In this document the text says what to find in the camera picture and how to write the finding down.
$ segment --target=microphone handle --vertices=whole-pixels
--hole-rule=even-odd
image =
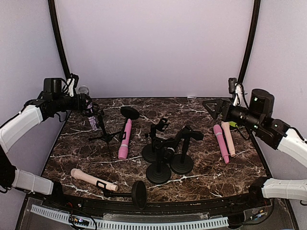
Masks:
[[[122,140],[118,151],[118,159],[120,160],[125,160],[127,158],[131,129],[132,129],[132,120],[128,119],[124,131],[125,138]]]

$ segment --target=black round disc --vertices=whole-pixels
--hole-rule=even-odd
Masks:
[[[157,155],[152,151],[152,145],[145,145],[142,150],[143,159],[149,163],[155,163],[157,160]]]
[[[146,207],[147,204],[147,192],[146,186],[143,181],[136,181],[132,186],[132,202],[133,205],[141,210]]]
[[[186,155],[184,163],[181,163],[181,155],[182,154],[176,154],[171,160],[169,166],[174,173],[179,175],[185,175],[192,171],[194,167],[194,162],[189,155]]]
[[[149,165],[146,170],[147,179],[153,184],[164,184],[171,178],[172,172],[167,164],[161,163],[161,171],[157,171],[157,163]]]
[[[131,119],[131,120],[136,120],[140,117],[140,113],[136,109],[129,107],[129,106],[121,107],[120,113],[125,118]]]

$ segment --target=microphone grille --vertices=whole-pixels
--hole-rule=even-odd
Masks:
[[[84,94],[86,94],[87,96],[90,94],[90,90],[89,90],[88,87],[85,86],[85,85],[80,86],[79,89],[78,89],[78,92],[79,92],[79,93],[84,93]]]

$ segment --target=light pink microphone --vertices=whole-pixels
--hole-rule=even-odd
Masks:
[[[125,126],[125,138],[121,142],[121,146],[118,151],[118,159],[125,160],[128,155],[128,145],[130,139],[130,133],[132,128],[132,120],[128,119],[126,126]]]
[[[216,135],[217,141],[219,142],[220,150],[222,153],[222,157],[225,161],[226,164],[229,163],[229,156],[228,156],[228,151],[227,147],[223,138],[223,131],[222,128],[219,125],[213,126],[213,131],[214,134]]]
[[[82,172],[80,169],[72,169],[71,176],[77,180],[83,180],[87,183],[96,185],[99,188],[104,188],[115,192],[118,190],[118,186],[116,184],[112,184],[108,181],[104,181],[94,176],[91,176],[87,173]]]
[[[230,153],[230,156],[235,157],[236,155],[236,150],[235,150],[235,146],[234,146],[234,142],[232,140],[232,136],[231,136],[231,132],[230,132],[230,125],[229,122],[223,122],[221,124],[224,133],[225,133],[225,137],[226,137],[226,141],[227,141],[227,146],[228,146],[228,150]]]

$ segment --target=purple wall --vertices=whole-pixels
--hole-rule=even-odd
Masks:
[[[0,124],[36,98],[46,77],[63,77],[48,2],[0,1]],[[40,175],[61,128],[49,119],[30,130],[8,153],[18,168]],[[0,229],[15,229],[24,193],[0,194]]]
[[[262,1],[246,91],[262,88],[275,96],[273,117],[307,137],[307,1]],[[277,179],[307,179],[307,169],[259,140]],[[291,201],[300,229],[307,226],[307,207]]]
[[[58,0],[72,72],[93,97],[229,96],[252,0]]]

